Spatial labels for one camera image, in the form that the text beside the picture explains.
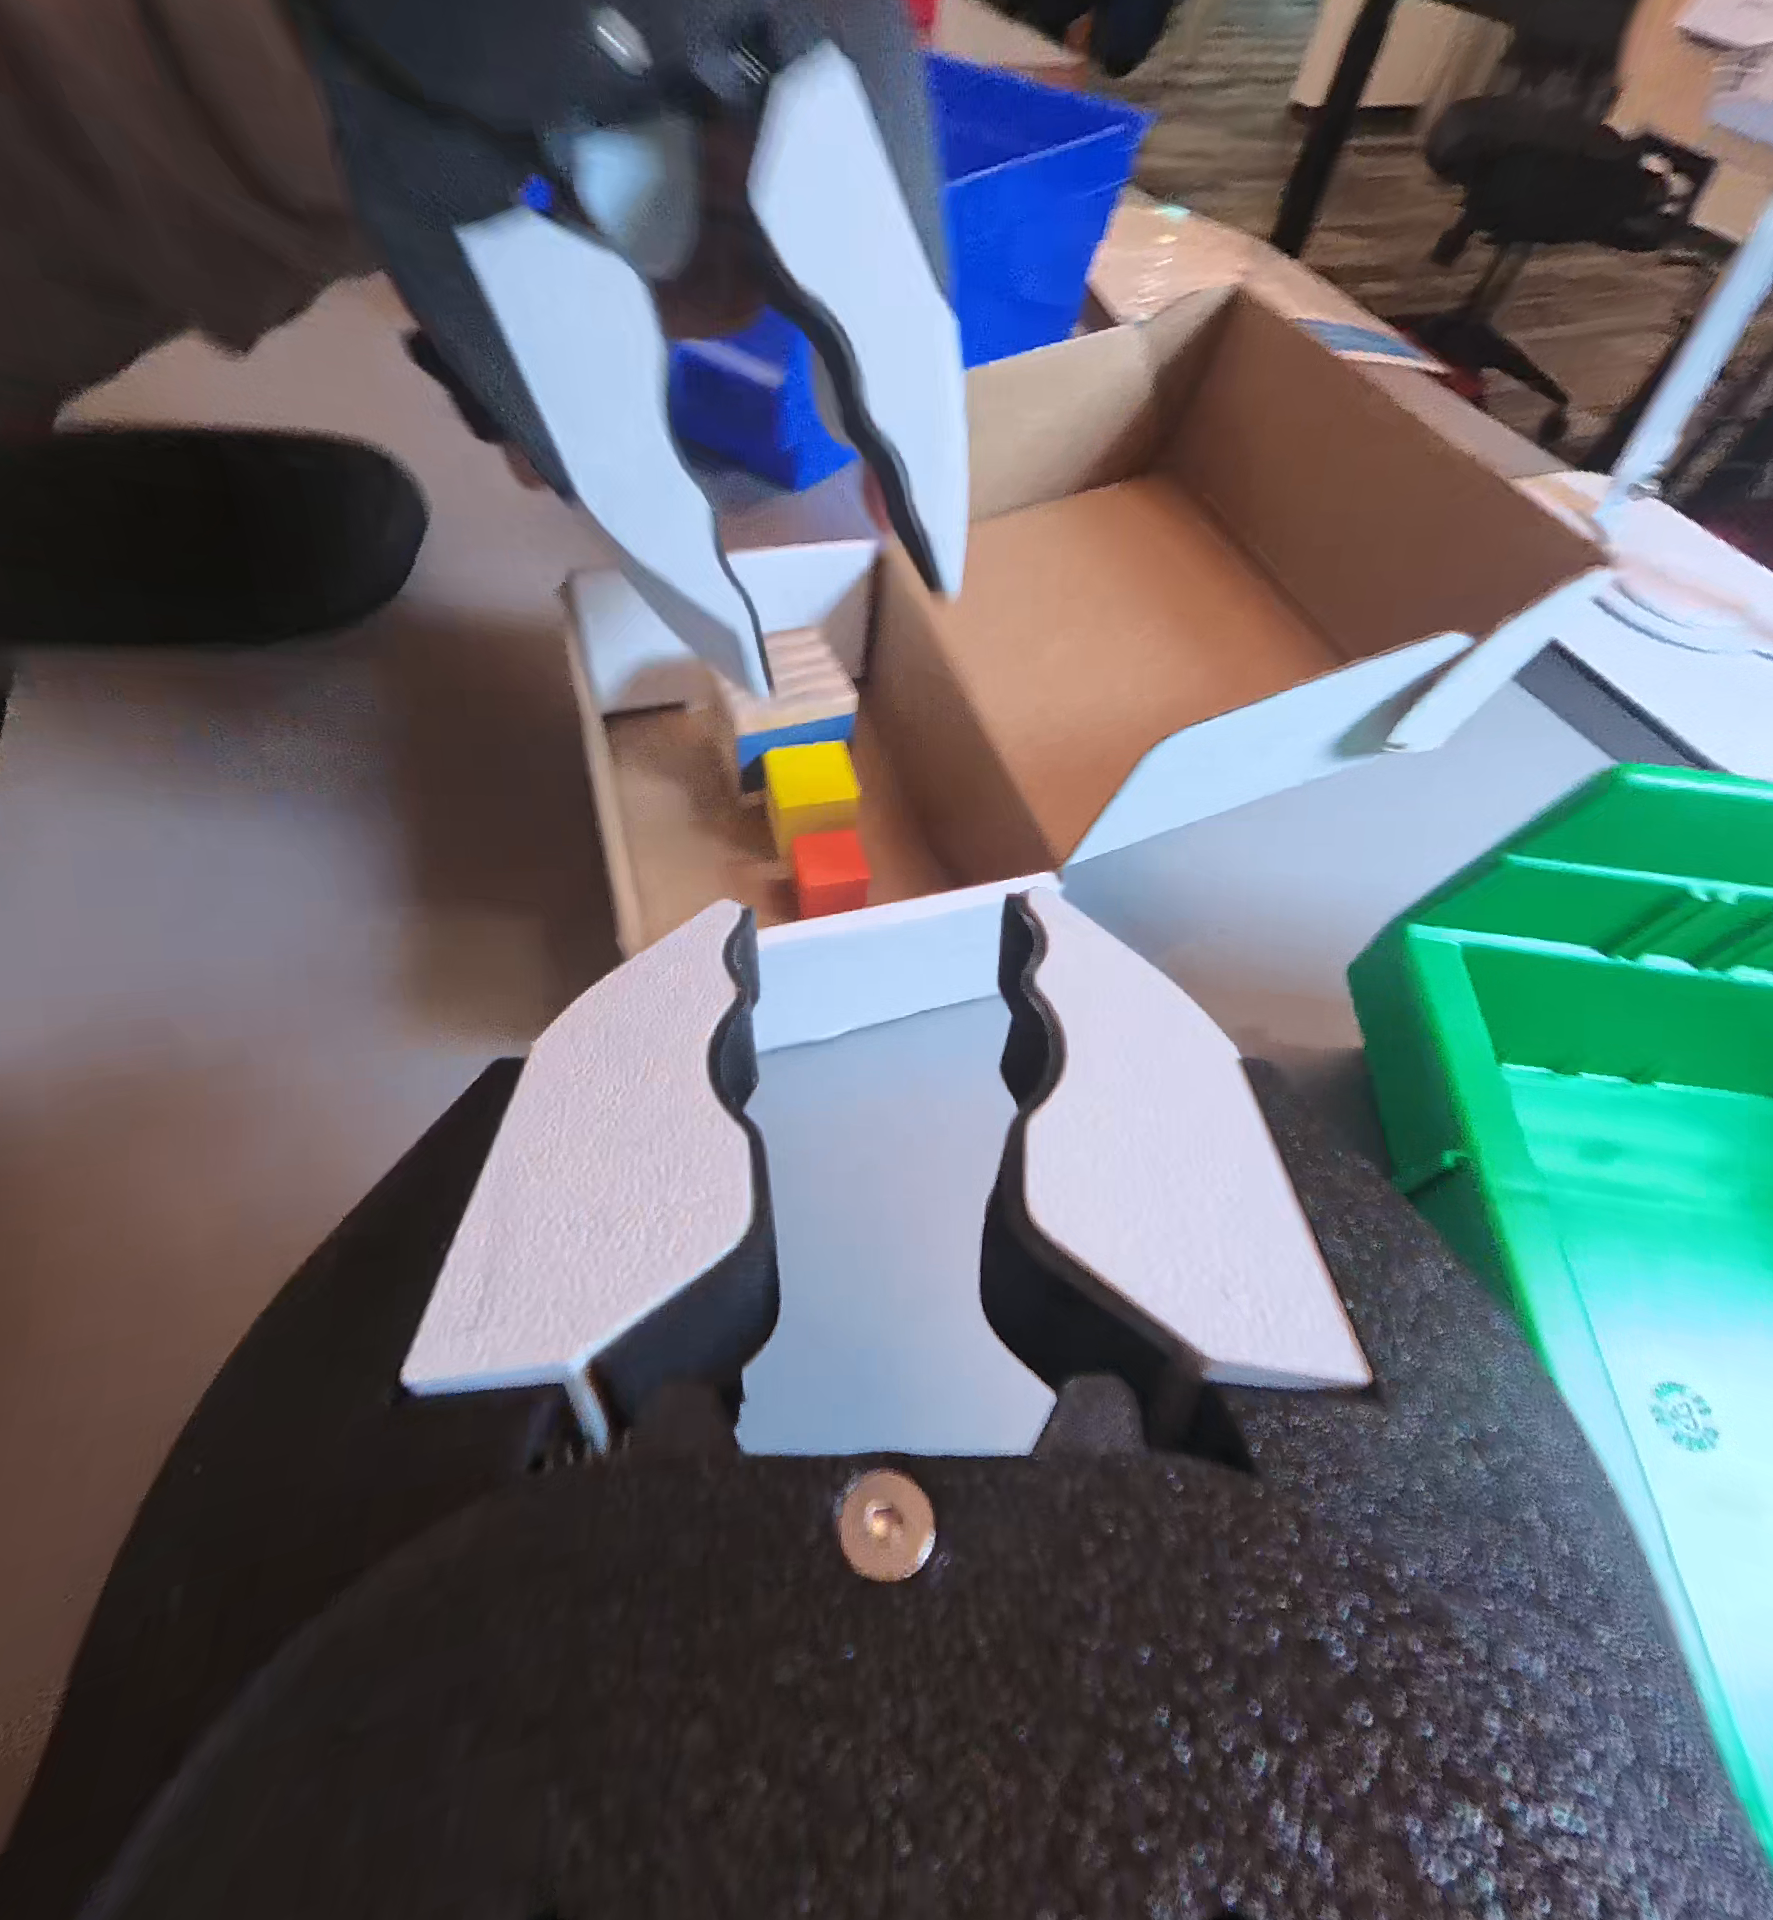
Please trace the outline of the shallow white cardboard tray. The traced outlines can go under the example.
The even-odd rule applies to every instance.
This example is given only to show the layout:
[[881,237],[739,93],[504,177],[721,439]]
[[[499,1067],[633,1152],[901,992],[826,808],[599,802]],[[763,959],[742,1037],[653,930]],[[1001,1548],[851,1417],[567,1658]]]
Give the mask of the shallow white cardboard tray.
[[[863,537],[744,547],[769,633],[818,628],[857,684],[874,632],[878,547]],[[623,956],[719,898],[763,927],[801,920],[764,800],[735,790],[707,664],[614,566],[563,589],[567,647],[595,822]]]

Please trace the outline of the black rounded object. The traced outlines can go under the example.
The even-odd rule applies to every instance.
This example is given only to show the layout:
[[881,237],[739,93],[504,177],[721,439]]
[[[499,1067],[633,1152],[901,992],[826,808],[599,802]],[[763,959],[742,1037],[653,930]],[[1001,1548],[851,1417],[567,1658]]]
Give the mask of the black rounded object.
[[94,427],[0,444],[0,652],[262,649],[367,622],[430,528],[377,446]]

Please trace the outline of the dark brown cloth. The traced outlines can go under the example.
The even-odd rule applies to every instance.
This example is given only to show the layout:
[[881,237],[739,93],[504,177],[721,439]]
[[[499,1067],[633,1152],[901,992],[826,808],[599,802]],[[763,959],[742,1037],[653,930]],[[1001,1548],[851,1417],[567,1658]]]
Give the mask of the dark brown cloth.
[[377,268],[288,5],[0,2],[0,439]]

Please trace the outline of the yellow wooden cube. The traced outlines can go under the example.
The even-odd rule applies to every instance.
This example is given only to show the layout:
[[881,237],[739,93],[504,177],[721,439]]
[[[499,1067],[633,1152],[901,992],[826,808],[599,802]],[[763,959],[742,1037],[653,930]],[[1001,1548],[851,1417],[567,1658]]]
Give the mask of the yellow wooden cube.
[[780,857],[796,833],[858,827],[863,786],[848,748],[827,743],[767,758],[767,822]]

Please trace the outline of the large blue plastic bin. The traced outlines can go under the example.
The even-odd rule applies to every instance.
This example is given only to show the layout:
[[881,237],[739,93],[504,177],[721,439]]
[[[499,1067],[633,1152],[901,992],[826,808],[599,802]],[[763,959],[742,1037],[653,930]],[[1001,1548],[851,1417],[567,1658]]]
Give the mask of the large blue plastic bin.
[[938,52],[926,80],[962,361],[1065,341],[1150,115]]

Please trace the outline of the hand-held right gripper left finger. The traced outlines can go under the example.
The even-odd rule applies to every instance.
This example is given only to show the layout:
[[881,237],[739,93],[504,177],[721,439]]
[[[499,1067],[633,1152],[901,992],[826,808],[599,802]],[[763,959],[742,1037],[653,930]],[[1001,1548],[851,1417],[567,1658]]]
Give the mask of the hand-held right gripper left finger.
[[563,1390],[611,1453],[667,1396],[735,1443],[780,1281],[754,914],[719,902],[595,982],[517,1073],[401,1362],[414,1400]]

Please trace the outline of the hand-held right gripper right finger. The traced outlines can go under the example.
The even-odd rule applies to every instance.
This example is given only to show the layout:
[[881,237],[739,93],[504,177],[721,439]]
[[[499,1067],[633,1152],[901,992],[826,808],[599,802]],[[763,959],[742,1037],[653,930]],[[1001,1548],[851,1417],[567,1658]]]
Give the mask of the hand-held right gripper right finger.
[[980,1304],[1063,1388],[1138,1396],[1367,1390],[1376,1374],[1244,1057],[1155,964],[1061,893],[1001,908],[1000,1073],[1013,1101]]

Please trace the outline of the blue wooden cube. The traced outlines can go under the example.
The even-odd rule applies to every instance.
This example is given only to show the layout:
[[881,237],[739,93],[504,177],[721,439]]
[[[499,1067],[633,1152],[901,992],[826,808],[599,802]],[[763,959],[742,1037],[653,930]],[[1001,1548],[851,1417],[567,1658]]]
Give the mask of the blue wooden cube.
[[855,733],[857,714],[733,733],[729,746],[729,765],[735,772],[737,788],[742,793],[763,788],[767,782],[764,765],[773,754],[801,748],[820,748],[826,743],[851,748]]

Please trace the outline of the white folding stand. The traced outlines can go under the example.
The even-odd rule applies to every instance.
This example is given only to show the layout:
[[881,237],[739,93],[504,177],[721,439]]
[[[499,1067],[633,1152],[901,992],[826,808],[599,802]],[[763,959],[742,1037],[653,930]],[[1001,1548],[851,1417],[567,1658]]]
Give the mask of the white folding stand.
[[1688,766],[1773,780],[1773,572],[1660,501],[1690,416],[1773,291],[1773,200],[1699,307],[1610,473],[1526,493],[1594,536],[1603,563],[1452,659],[1394,723],[1424,754],[1553,654]]

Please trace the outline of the black office chair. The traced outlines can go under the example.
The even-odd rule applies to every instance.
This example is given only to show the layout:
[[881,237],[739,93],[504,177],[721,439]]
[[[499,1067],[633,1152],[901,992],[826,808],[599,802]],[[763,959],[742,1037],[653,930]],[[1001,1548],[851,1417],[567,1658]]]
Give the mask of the black office chair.
[[1464,397],[1483,403],[1488,376],[1500,374],[1545,401],[1536,442],[1557,450],[1572,397],[1497,327],[1502,305],[1539,249],[1586,246],[1635,256],[1680,244],[1715,160],[1650,133],[1622,136],[1584,108],[1530,93],[1452,104],[1427,136],[1424,160],[1460,195],[1432,261],[1450,268],[1475,241],[1489,258],[1463,300],[1403,314],[1398,327],[1445,365],[1446,382]]

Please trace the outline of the row of plain wooden blocks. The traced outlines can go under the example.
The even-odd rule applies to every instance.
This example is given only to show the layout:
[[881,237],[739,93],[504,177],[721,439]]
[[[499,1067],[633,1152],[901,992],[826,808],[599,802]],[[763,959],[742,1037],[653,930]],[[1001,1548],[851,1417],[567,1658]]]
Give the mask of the row of plain wooden blocks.
[[858,691],[821,628],[767,632],[764,658],[769,693],[729,688],[735,729],[773,732],[855,720]]

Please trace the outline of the brown cardboard box white flaps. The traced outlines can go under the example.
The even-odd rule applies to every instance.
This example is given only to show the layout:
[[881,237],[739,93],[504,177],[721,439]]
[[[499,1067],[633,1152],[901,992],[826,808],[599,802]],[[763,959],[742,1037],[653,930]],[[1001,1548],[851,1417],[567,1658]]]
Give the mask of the brown cardboard box white flaps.
[[[754,1032],[782,1050],[874,1033],[873,1067],[931,1090],[941,1010],[1000,1006],[1001,908],[1343,769],[1474,644],[1603,563],[1594,537],[1443,439],[1373,378],[1244,295],[970,374],[975,507],[958,599],[881,558],[863,741],[889,772],[886,826],[964,881],[760,930]],[[833,1164],[774,1156],[809,1221],[782,1250],[779,1345],[750,1369],[754,1454],[1029,1453],[1050,1388],[991,1327],[980,1255],[1001,1148],[969,1155],[970,1269],[915,1283],[915,1180],[953,1119],[874,1135]],[[1310,1163],[1283,1144],[1305,1209]],[[1373,1366],[1362,1392],[1138,1396],[1157,1450],[1247,1469],[1262,1406],[1316,1422],[1380,1411],[1403,1362],[1373,1276],[1305,1209]],[[1078,1374],[1113,1377],[1113,1372]]]

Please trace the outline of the small blue block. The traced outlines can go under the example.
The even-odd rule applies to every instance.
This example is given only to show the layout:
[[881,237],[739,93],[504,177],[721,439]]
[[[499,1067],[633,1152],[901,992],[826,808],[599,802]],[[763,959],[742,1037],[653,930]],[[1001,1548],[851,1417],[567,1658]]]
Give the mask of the small blue block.
[[678,341],[675,434],[716,463],[785,493],[809,490],[858,458],[821,415],[816,369],[809,339],[771,309],[737,333]]

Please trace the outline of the green plastic bin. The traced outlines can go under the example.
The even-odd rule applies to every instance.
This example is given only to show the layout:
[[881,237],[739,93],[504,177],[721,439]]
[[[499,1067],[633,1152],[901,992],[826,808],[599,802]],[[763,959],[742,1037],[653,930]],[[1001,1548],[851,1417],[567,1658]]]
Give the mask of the green plastic bin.
[[1595,775],[1349,989],[1396,1184],[1586,1431],[1773,1862],[1773,782]]

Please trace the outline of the black table leg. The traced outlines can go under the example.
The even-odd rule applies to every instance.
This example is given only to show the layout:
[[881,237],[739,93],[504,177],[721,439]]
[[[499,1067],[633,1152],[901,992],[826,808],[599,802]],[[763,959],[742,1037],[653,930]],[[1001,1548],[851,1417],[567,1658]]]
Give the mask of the black table leg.
[[1305,253],[1399,6],[1325,2],[1318,9],[1296,82],[1304,139],[1268,234],[1268,246],[1283,258]]

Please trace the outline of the red wooden cube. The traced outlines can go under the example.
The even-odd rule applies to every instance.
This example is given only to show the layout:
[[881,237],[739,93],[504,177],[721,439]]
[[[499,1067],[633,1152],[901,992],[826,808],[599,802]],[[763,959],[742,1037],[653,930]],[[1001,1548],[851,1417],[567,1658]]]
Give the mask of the red wooden cube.
[[796,833],[789,848],[789,864],[801,920],[869,908],[873,869],[858,830],[826,827]]

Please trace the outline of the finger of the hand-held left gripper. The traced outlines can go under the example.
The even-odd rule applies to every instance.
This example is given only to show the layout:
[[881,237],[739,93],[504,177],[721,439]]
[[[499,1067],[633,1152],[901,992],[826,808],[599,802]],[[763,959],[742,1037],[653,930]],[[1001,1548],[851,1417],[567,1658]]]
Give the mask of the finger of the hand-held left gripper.
[[669,350],[645,280],[530,207],[462,227],[458,244],[546,444],[633,589],[714,673],[769,695],[759,616],[673,435]]
[[926,589],[957,597],[970,528],[958,322],[863,74],[833,41],[773,76],[745,191],[779,307],[820,352],[901,547]]

